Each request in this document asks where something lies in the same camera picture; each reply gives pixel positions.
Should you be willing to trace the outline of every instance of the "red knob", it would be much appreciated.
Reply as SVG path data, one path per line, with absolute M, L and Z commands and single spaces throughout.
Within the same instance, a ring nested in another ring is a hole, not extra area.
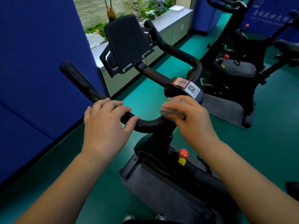
M 187 159 L 189 156 L 189 152 L 185 149 L 182 148 L 179 152 L 178 152 L 179 157 L 183 158 L 183 159 Z
M 225 55 L 223 56 L 223 59 L 225 59 L 225 60 L 229 59 L 229 55 L 228 55 L 228 54 L 225 54 Z

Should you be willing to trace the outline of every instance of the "sneaker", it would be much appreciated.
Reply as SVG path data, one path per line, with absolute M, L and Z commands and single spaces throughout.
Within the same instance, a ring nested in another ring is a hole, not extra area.
M 158 214 L 158 215 L 155 217 L 155 220 L 166 221 L 166 218 L 165 218 L 164 215 Z
M 125 218 L 123 219 L 123 222 L 128 221 L 128 220 L 135 220 L 134 215 L 126 215 Z

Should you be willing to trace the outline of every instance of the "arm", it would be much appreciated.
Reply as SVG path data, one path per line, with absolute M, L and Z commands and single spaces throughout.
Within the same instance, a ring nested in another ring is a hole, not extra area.
M 169 115 L 189 145 L 215 170 L 251 223 L 297 223 L 299 202 L 283 192 L 216 135 L 207 110 L 188 96 L 163 105 L 187 117 Z
M 88 107 L 82 152 L 16 223 L 75 223 L 89 193 L 139 118 L 133 117 L 123 128 L 120 119 L 131 108 L 122 104 L 106 99 Z

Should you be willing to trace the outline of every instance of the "green floor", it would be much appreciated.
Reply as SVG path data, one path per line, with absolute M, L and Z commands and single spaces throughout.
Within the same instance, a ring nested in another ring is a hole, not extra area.
M 217 28 L 208 37 L 190 36 L 179 46 L 180 49 L 197 58 L 202 57 L 207 44 L 219 36 L 228 17 L 223 15 Z M 274 63 L 275 53 L 277 51 L 274 48 L 267 51 L 267 64 Z M 155 68 L 172 78 L 185 77 L 190 66 L 174 57 L 165 57 Z M 283 67 L 267 81 L 266 85 L 259 85 L 256 90 L 256 112 L 250 129 L 238 128 L 213 116 L 211 119 L 224 142 L 284 189 L 285 181 L 299 181 L 298 68 Z M 163 88 L 144 77 L 119 99 L 145 120 L 158 117 L 159 107 L 166 100 Z M 80 126 L 0 194 L 0 223 L 16 220 L 61 174 L 81 150 L 83 129 L 84 126 Z M 88 197 L 77 223 L 121 223 L 126 214 L 134 214 L 140 220 L 154 218 L 155 213 L 123 186 L 118 174 L 142 136 L 134 132 L 124 149 L 108 166 Z M 177 130 L 173 144 L 191 151 Z

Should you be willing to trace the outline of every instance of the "hand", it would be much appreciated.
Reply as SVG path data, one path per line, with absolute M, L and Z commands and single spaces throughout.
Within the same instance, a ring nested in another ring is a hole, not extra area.
M 168 115 L 168 118 L 175 122 L 183 138 L 197 153 L 201 154 L 209 145 L 220 141 L 213 129 L 209 113 L 203 106 L 189 96 L 177 96 L 171 100 L 185 101 L 168 103 L 163 107 L 186 115 L 186 120 L 175 114 Z
M 132 109 L 122 101 L 109 98 L 99 100 L 84 113 L 84 143 L 82 154 L 108 163 L 122 150 L 136 125 L 138 116 L 132 117 L 125 127 L 121 117 Z

